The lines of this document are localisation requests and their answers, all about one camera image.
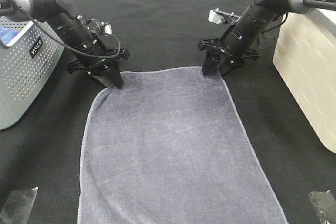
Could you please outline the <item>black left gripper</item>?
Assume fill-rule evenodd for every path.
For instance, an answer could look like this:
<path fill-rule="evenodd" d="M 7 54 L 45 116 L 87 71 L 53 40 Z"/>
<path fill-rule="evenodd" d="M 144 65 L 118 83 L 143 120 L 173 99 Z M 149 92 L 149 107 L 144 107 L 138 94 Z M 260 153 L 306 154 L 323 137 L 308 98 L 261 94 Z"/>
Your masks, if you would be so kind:
<path fill-rule="evenodd" d="M 118 37 L 105 31 L 68 28 L 66 45 L 76 57 L 67 67 L 69 73 L 84 71 L 105 88 L 122 88 L 123 80 L 115 62 L 128 60 L 130 53 L 121 47 Z M 97 74 L 105 70 L 106 76 Z"/>

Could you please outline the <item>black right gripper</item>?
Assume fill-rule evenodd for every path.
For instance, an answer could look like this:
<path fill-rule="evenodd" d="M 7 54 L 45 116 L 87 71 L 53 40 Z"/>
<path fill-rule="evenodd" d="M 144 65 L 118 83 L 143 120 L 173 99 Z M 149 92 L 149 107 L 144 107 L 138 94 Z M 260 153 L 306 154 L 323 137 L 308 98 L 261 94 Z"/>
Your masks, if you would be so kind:
<path fill-rule="evenodd" d="M 228 28 L 220 38 L 201 39 L 197 46 L 200 51 L 206 51 L 206 57 L 202 66 L 203 75 L 208 75 L 223 62 L 221 56 L 230 60 L 223 62 L 219 67 L 221 76 L 244 66 L 243 60 L 252 59 L 256 61 L 259 53 L 251 49 L 251 45 L 260 35 L 260 29 L 242 30 Z"/>

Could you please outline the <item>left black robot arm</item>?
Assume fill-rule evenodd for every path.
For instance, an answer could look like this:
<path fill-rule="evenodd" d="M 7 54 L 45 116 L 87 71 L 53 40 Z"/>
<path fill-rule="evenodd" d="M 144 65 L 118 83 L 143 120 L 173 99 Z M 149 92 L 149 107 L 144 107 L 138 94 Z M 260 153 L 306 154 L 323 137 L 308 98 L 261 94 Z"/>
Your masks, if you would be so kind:
<path fill-rule="evenodd" d="M 1 0 L 1 16 L 14 22 L 32 21 L 50 39 L 71 50 L 76 60 L 67 71 L 84 71 L 104 87 L 122 88 L 117 66 L 127 60 L 126 48 L 112 47 L 114 37 L 109 22 L 84 20 L 72 0 Z"/>

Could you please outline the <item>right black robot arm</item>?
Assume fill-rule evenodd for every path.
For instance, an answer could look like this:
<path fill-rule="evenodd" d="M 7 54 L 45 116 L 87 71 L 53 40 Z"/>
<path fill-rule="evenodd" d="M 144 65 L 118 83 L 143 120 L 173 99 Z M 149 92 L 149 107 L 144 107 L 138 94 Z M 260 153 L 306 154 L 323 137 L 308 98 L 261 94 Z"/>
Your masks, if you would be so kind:
<path fill-rule="evenodd" d="M 256 61 L 259 53 L 251 49 L 251 45 L 268 32 L 270 23 L 282 15 L 306 14 L 313 8 L 335 10 L 335 0 L 252 0 L 240 16 L 219 9 L 210 10 L 208 20 L 227 24 L 228 28 L 220 38 L 199 41 L 199 50 L 206 51 L 203 75 L 215 69 L 225 75 L 242 67 L 245 59 Z"/>

